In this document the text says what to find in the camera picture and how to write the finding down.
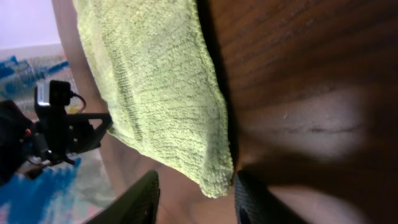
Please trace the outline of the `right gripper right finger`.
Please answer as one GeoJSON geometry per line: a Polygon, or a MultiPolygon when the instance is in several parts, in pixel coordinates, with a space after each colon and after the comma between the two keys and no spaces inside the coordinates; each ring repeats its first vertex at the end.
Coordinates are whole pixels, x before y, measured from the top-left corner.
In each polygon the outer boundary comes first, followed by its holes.
{"type": "Polygon", "coordinates": [[[238,224],[304,224],[267,186],[246,171],[234,176],[234,207],[238,224]]]}

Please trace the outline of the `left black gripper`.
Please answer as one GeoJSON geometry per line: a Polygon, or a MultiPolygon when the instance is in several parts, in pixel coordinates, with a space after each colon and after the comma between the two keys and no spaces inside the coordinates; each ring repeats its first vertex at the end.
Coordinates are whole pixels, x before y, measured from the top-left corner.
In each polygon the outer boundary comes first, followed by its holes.
{"type": "Polygon", "coordinates": [[[70,156],[99,148],[100,141],[113,124],[109,113],[38,113],[32,125],[29,161],[59,164],[75,161],[70,156]]]}

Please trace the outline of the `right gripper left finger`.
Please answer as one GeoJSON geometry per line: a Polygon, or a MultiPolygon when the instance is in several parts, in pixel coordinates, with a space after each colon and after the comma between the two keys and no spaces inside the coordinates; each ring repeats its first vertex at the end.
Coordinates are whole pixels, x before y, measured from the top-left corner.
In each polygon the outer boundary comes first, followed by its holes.
{"type": "Polygon", "coordinates": [[[86,224],[155,224],[160,199],[159,176],[155,170],[87,220],[86,224]]]}

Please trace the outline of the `green microfiber cloth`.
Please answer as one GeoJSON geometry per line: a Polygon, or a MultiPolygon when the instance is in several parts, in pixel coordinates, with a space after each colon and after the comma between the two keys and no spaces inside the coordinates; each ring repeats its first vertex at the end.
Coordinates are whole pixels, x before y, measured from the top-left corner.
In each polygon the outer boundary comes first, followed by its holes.
{"type": "Polygon", "coordinates": [[[209,198],[234,174],[228,112],[194,0],[73,3],[109,133],[186,175],[209,198]]]}

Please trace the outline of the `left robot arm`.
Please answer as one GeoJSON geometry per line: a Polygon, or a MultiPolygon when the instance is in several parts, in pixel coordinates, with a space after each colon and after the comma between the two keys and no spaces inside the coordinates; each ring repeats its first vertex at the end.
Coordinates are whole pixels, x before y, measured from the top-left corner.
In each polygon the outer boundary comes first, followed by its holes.
{"type": "Polygon", "coordinates": [[[35,104],[37,122],[27,118],[13,101],[1,103],[1,185],[20,173],[30,179],[46,167],[100,147],[112,125],[108,113],[68,114],[63,106],[35,104]]]}

